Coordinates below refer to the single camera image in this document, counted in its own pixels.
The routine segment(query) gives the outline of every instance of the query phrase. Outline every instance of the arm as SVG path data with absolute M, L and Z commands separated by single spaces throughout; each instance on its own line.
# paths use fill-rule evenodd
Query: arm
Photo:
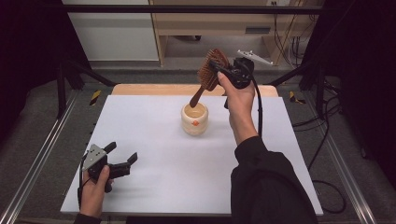
M 87 171 L 84 172 L 81 207 L 78 215 L 75 219 L 75 224 L 82 223 L 100 223 L 102 219 L 102 204 L 105 198 L 105 184 L 108 181 L 110 175 L 110 169 L 108 166 L 104 166 L 103 170 L 99 175 L 99 179 L 96 183 L 90 180 L 90 176 Z
M 251 117 L 254 87 L 237 90 L 223 74 L 238 166 L 232 173 L 233 223 L 318 223 L 303 186 L 288 159 L 268 151 Z

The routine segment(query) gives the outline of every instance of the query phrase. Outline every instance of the white board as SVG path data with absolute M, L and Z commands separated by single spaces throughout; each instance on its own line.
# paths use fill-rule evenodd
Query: white board
M 230 128 L 225 97 L 203 96 L 209 126 L 199 136 L 181 128 L 180 111 L 190 96 L 114 96 L 106 99 L 88 146 L 105 147 L 112 164 L 126 162 L 135 152 L 131 174 L 115 179 L 105 197 L 106 213 L 139 216 L 222 216 L 231 214 L 231 172 L 237 165 L 236 143 Z M 252 116 L 257 120 L 256 100 Z M 280 97 L 263 97 L 263 141 L 269 150 L 290 160 L 317 215 L 317 194 Z M 78 212 L 78 171 L 61 212 Z

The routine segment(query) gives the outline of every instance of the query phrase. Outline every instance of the wooden brush handle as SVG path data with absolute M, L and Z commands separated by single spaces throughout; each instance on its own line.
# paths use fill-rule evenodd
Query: wooden brush handle
M 191 98 L 191 100 L 190 100 L 190 106 L 192 107 L 192 108 L 194 108 L 197 104 L 198 104 L 198 101 L 199 101 L 199 98 L 201 98 L 201 95 L 202 95 L 202 93 L 204 92 L 204 87 L 200 87 L 199 88 L 199 90 L 198 90 L 198 92 L 197 93 L 195 93 L 195 95 L 194 96 L 192 96 L 192 98 Z

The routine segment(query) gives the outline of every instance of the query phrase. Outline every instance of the person's left hand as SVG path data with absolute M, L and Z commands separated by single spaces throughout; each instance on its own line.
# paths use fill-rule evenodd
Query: person's left hand
M 82 189 L 81 207 L 79 212 L 88 217 L 100 217 L 102 215 L 102 204 L 105 198 L 105 185 L 110 175 L 110 168 L 106 165 L 103 167 L 99 179 L 90 179 L 88 171 L 84 172 L 83 183 L 88 182 Z

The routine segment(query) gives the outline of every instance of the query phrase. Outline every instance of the metal bracket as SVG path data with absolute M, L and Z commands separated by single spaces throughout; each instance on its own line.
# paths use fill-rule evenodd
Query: metal bracket
M 256 61 L 259 63 L 274 65 L 273 62 L 268 62 L 264 58 L 260 57 L 259 55 L 254 54 L 252 50 L 250 52 L 247 52 L 247 51 L 242 51 L 239 49 L 237 52 L 238 52 L 238 54 L 242 55 L 243 57 L 245 57 L 247 59 L 250 59 L 250 60 L 253 60 L 253 61 Z
M 94 164 L 101 160 L 107 153 L 99 146 L 92 144 L 87 154 L 87 159 L 84 161 L 82 171 L 90 169 Z

